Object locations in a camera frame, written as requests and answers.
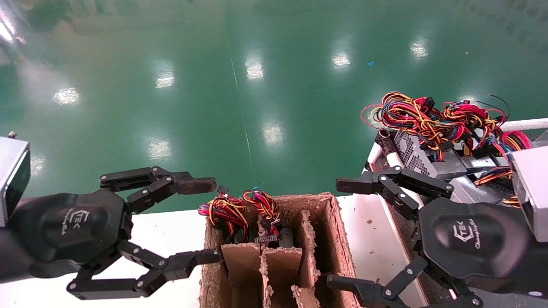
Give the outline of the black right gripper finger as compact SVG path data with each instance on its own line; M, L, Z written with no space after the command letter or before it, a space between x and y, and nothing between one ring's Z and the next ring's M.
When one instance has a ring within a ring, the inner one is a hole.
M399 295L420 274L429 269L430 263L423 257L416 257L399 272L388 285L383 286L367 279L349 278L341 275L327 275L326 284L330 289L354 294L358 304L364 308L406 308ZM482 308L483 300L474 294L462 281L450 283L455 298L430 305L431 308Z
M338 177L335 189L341 193L380 195L407 220L418 220L419 203L409 190L430 199L450 198L454 188L449 183L414 170L393 166L382 172L364 171L358 178Z

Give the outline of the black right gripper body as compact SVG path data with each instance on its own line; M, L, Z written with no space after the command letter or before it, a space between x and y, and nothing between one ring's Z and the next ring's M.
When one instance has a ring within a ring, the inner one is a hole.
M505 279L532 240L517 208L438 198L417 216L424 257L452 278Z

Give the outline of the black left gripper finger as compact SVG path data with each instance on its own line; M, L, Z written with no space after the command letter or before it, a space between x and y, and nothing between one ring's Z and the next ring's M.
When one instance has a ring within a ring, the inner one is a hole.
M135 190L126 204L132 213L142 213L172 195L197 195L217 189L214 177L195 178L189 172L169 172L160 166L102 174L100 187L111 192Z
M139 278L93 279L96 273L104 271L121 257L145 267L147 273ZM83 265L66 290L80 300L149 297L167 282L189 278L198 265L220 261L221 255L215 249L176 253L163 258L128 240L122 240L94 261Z

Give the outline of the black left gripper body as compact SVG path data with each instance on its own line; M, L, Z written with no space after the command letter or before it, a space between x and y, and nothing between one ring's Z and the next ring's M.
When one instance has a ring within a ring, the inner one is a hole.
M9 219L9 273L101 273L121 257L131 229L126 202L108 190L22 199Z

